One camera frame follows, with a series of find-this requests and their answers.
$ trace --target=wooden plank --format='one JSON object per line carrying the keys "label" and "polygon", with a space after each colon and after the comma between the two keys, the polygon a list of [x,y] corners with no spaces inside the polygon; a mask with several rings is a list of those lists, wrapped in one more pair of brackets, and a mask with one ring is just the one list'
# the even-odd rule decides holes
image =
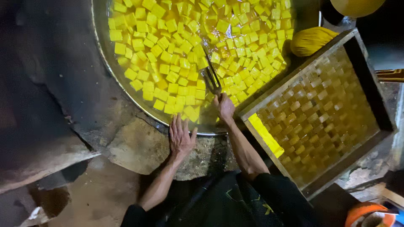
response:
{"label": "wooden plank", "polygon": [[351,152],[347,152],[336,163],[330,165],[322,174],[303,186],[301,189],[303,194],[308,199],[313,198],[315,195],[331,185],[334,180],[337,179],[346,169],[352,168],[356,161],[367,155],[374,146],[393,134],[396,130],[394,120],[386,110],[387,108],[383,100],[383,94],[378,85],[377,75],[372,65],[369,63],[368,53],[364,47],[358,30],[352,29],[339,34],[335,39],[317,51],[304,64],[282,79],[278,84],[274,85],[268,91],[263,93],[239,114],[242,121],[244,121],[251,133],[268,153],[271,160],[279,168],[281,173],[290,178],[288,171],[270,151],[261,136],[249,123],[248,118],[262,108],[266,108],[269,102],[278,97],[283,91],[287,90],[290,85],[296,83],[299,78],[305,76],[306,73],[311,72],[319,63],[326,60],[341,47],[344,47],[345,52],[352,63],[353,70],[358,77],[359,84],[365,93],[367,102],[370,105],[370,109],[375,116],[380,130],[378,130],[361,146]]}

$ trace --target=concrete surface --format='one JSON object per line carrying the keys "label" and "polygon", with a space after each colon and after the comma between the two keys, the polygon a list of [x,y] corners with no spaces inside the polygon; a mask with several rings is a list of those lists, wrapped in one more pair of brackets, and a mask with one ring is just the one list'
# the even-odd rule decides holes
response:
{"label": "concrete surface", "polygon": [[72,201],[48,226],[120,226],[128,206],[137,201],[139,177],[104,156],[93,158],[87,171],[68,184]]}

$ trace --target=yellow cloth bundle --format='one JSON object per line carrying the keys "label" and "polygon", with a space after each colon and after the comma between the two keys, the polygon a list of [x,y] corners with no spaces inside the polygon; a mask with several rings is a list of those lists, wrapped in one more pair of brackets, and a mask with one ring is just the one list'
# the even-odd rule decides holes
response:
{"label": "yellow cloth bundle", "polygon": [[310,56],[337,35],[338,33],[323,27],[312,27],[297,32],[293,36],[290,48],[298,57]]}

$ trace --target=person's right hand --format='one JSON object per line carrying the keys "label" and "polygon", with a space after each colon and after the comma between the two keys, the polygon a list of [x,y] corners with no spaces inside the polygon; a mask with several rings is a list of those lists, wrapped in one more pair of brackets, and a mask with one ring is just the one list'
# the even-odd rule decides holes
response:
{"label": "person's right hand", "polygon": [[236,108],[234,107],[233,102],[230,100],[226,93],[221,93],[220,99],[217,95],[215,95],[213,104],[218,110],[219,118],[222,119],[227,125],[234,121],[233,114]]}

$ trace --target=yellow liquid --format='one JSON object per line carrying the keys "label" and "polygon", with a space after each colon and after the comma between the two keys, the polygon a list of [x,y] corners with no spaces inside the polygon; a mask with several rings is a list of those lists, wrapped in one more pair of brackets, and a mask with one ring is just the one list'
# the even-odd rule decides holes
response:
{"label": "yellow liquid", "polygon": [[[116,11],[116,5],[121,6],[121,9],[119,10],[122,11],[122,6],[127,4],[125,1],[121,2],[117,0],[114,2],[115,6],[112,6],[115,9],[111,10],[113,11],[112,18],[116,21],[119,20],[119,17],[122,18],[122,15],[136,13],[137,8],[149,8],[149,6],[145,4],[147,2],[152,1],[145,0],[143,2],[142,0],[132,0],[131,3],[133,6],[128,7],[126,12],[119,12]],[[183,22],[184,31],[189,32],[191,35],[194,33],[187,24],[196,21],[199,25],[199,30],[195,34],[202,39],[201,45],[208,50],[209,58],[212,57],[213,52],[217,53],[216,56],[219,56],[220,58],[220,62],[217,60],[217,62],[213,62],[212,64],[222,85],[222,92],[226,92],[232,99],[233,103],[237,106],[287,67],[281,53],[284,40],[288,38],[291,39],[293,34],[293,19],[289,16],[289,12],[292,11],[290,8],[290,0],[253,0],[250,2],[227,0],[223,1],[223,6],[220,6],[217,3],[213,3],[209,6],[209,3],[210,2],[206,0],[195,0],[194,3],[191,1],[159,0],[156,4],[165,10],[161,19],[166,22],[175,19],[177,26],[179,25],[179,22]],[[148,9],[146,9],[145,12],[146,15],[151,13]],[[280,16],[274,15],[272,17],[273,12],[278,12]],[[225,33],[220,32],[217,29],[219,20],[224,20],[227,23],[230,23]],[[139,24],[139,21],[146,21],[146,17],[137,18],[136,21],[137,24]],[[142,50],[139,50],[139,48],[136,50],[134,46],[131,45],[131,42],[134,39],[141,39],[142,41],[145,41],[146,39],[144,37],[139,37],[139,33],[137,33],[138,25],[131,26],[131,23],[133,23],[133,21],[130,21],[130,17],[126,17],[126,24],[115,27],[115,30],[121,30],[123,37],[123,40],[117,40],[116,42],[125,44],[126,48],[133,52],[133,55],[136,55],[139,51],[144,54],[150,53],[151,48],[148,46],[144,46],[144,49]],[[194,90],[198,83],[193,81],[195,78],[191,78],[190,74],[198,73],[198,82],[204,82],[204,79],[200,74],[200,71],[204,70],[203,65],[198,64],[201,56],[195,59],[192,57],[192,54],[190,54],[192,52],[196,53],[195,47],[192,47],[192,50],[188,55],[181,51],[181,45],[183,42],[186,42],[187,39],[183,34],[180,34],[182,42],[176,40],[174,37],[174,34],[180,32],[181,29],[168,32],[167,29],[164,28],[158,29],[158,26],[153,25],[153,23],[147,25],[147,27],[149,32],[159,40],[166,37],[170,44],[174,44],[174,52],[172,52],[173,49],[170,47],[164,48],[164,51],[167,51],[171,55],[171,59],[175,58],[173,57],[174,55],[187,59],[190,63],[190,69],[189,71],[187,69],[181,69],[178,72],[177,67],[181,68],[180,63],[175,61],[171,61],[170,63],[164,62],[161,59],[161,54],[155,56],[157,59],[156,62],[152,62],[153,60],[150,58],[144,60],[137,59],[134,61],[130,54],[128,56],[123,55],[122,53],[116,54],[116,58],[124,71],[129,68],[133,69],[136,74],[139,73],[139,70],[149,73],[147,78],[131,77],[134,81],[138,80],[138,86],[140,84],[143,85],[142,89],[139,89],[138,87],[139,90],[137,91],[137,94],[140,97],[145,98],[145,95],[143,95],[143,90],[145,89],[144,82],[153,82],[154,86],[152,89],[159,88],[171,92],[169,94],[171,98],[166,100],[166,97],[160,97],[159,94],[154,93],[153,100],[146,102],[150,107],[155,105],[156,100],[160,100],[164,102],[164,107],[161,108],[161,105],[163,104],[158,101],[161,105],[157,108],[161,108],[161,111],[164,113],[173,114],[179,112],[182,113],[184,118],[189,117],[190,120],[196,123],[215,124],[217,116],[214,111],[211,111],[211,102],[213,99],[212,93],[199,85],[197,87],[197,93],[199,95],[193,97],[195,96]],[[180,98],[178,98],[178,91],[175,89],[169,90],[166,86],[171,82],[166,79],[166,74],[160,72],[160,66],[164,64],[170,66],[170,71],[174,70],[174,73],[178,74],[178,79],[175,81],[176,84],[178,84],[182,78],[181,84],[179,85],[180,88],[186,86],[188,87],[188,90],[193,90],[193,92],[189,91],[188,95],[180,95]],[[181,101],[184,99],[182,96],[186,97],[187,101],[185,104]]]}

